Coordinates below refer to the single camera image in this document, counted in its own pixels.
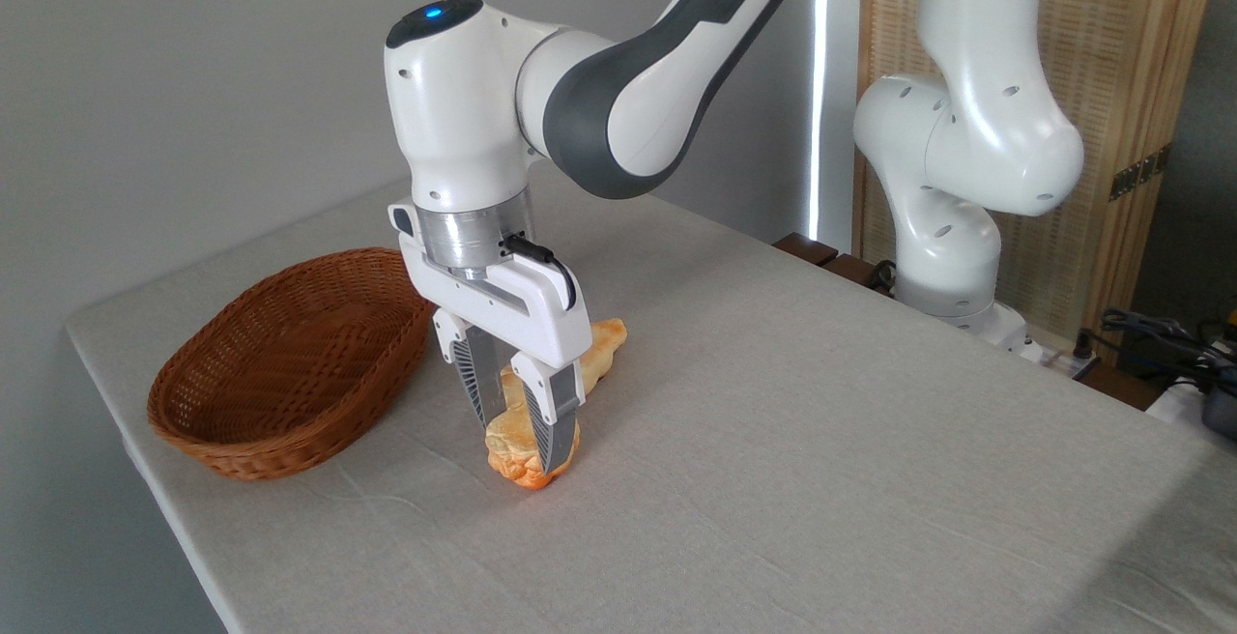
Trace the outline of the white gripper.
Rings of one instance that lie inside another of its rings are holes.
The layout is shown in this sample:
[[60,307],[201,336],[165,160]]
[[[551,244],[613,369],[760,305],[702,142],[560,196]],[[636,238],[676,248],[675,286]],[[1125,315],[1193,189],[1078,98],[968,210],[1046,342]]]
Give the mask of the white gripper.
[[542,472],[567,463],[576,410],[585,400],[580,361],[593,345],[581,287],[553,252],[508,235],[477,281],[465,281],[428,258],[414,235],[400,246],[416,290],[439,309],[433,323],[439,349],[458,371],[477,421],[487,428],[503,413],[499,344],[520,351],[511,361],[523,384]]

